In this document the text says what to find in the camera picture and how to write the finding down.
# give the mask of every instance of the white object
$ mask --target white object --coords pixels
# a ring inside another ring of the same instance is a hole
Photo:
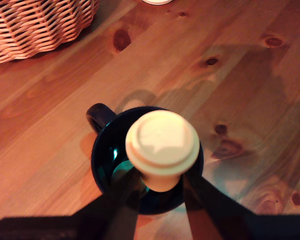
[[[143,0],[147,4],[152,5],[164,5],[172,2],[172,0]]]
[[[172,189],[196,161],[200,140],[182,116],[167,110],[146,113],[130,127],[125,150],[142,173],[144,184],[156,192]]]

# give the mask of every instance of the mug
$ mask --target mug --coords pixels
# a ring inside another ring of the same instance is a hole
[[[101,192],[104,193],[111,187],[118,167],[128,165],[132,167],[129,164],[125,145],[129,128],[142,115],[156,110],[167,111],[157,106],[139,106],[116,115],[102,103],[97,103],[87,110],[87,120],[97,133],[91,154],[91,170]],[[198,175],[202,175],[204,153],[201,144],[198,157],[192,167],[197,169]],[[181,205],[184,202],[182,181],[181,177],[175,187],[165,192],[156,192],[146,187],[140,200],[139,214],[163,214]]]

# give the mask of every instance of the wood grain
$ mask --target wood grain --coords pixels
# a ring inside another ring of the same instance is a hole
[[[72,214],[102,194],[85,116],[98,102],[181,114],[219,190],[300,213],[300,0],[101,1],[76,41],[0,64],[0,218]],[[185,206],[139,216],[135,239],[191,239]]]

